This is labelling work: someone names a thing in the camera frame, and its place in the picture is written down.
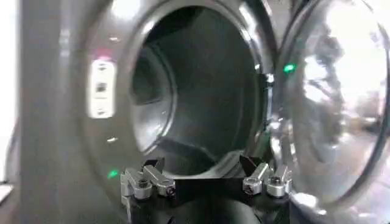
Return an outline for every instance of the metal bracket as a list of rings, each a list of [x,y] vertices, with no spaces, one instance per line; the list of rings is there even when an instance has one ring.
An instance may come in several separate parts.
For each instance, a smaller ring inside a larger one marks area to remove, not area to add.
[[[243,191],[248,195],[257,195],[263,190],[263,180],[269,175],[267,163],[260,163],[253,174],[243,180]]]
[[[292,185],[291,171],[287,166],[280,166],[275,174],[269,177],[267,183],[267,193],[273,197],[283,197],[285,194],[289,194]]]
[[[147,165],[143,167],[145,178],[150,180],[157,188],[159,195],[164,197],[173,197],[176,193],[175,181],[166,178],[154,166]]]
[[[145,180],[142,173],[129,168],[121,174],[121,195],[122,202],[126,204],[124,197],[134,195],[136,199],[144,200],[152,195],[152,184]]]
[[[255,163],[246,156],[240,157],[246,173],[254,170]],[[275,198],[284,197],[291,191],[292,176],[287,166],[280,166],[275,173],[267,163],[260,163],[249,177],[243,179],[243,191],[247,195],[257,195],[266,187],[266,192]]]

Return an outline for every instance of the white label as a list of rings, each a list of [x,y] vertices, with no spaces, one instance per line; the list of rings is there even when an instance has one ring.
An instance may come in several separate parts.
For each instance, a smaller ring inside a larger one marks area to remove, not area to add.
[[[88,77],[88,115],[94,119],[112,117],[115,113],[116,66],[108,58],[92,62]]]

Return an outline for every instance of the screw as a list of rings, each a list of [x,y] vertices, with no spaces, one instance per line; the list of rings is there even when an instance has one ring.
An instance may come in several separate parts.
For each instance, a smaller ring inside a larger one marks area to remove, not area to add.
[[[270,178],[270,181],[272,184],[281,184],[282,183],[282,179],[280,179],[280,177],[271,177]]]
[[[253,194],[254,194],[253,191],[254,191],[254,190],[253,190],[250,186],[245,186],[245,187],[244,187],[244,192],[245,192],[247,195],[253,195]]]
[[[139,186],[140,188],[145,188],[145,187],[147,187],[147,180],[145,180],[145,179],[139,180],[138,186]]]
[[[168,196],[171,196],[171,197],[175,196],[175,194],[176,194],[175,188],[174,188],[174,187],[169,187],[169,188],[167,188],[166,194],[167,194]]]

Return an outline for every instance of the washer door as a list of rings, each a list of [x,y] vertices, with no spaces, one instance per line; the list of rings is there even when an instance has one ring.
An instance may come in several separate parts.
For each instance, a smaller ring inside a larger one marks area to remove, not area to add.
[[[388,223],[388,1],[311,1],[275,72],[272,149],[315,221]]]

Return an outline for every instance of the metal clamp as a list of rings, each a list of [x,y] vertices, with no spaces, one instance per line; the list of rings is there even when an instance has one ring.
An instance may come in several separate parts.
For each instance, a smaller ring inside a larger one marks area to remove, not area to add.
[[[261,163],[253,174],[243,180],[243,191],[248,195],[257,195],[263,189],[263,180],[269,175],[267,163]]]
[[[143,167],[145,178],[150,180],[157,188],[159,195],[164,197],[173,197],[176,194],[176,184],[174,180],[166,178],[154,166]]]
[[[121,174],[122,202],[126,203],[126,197],[134,195],[136,199],[144,200],[152,195],[152,184],[143,178],[142,173],[129,168]]]
[[[285,194],[289,194],[292,185],[291,171],[287,166],[280,166],[275,174],[269,177],[267,183],[267,193],[273,197],[283,197]]]

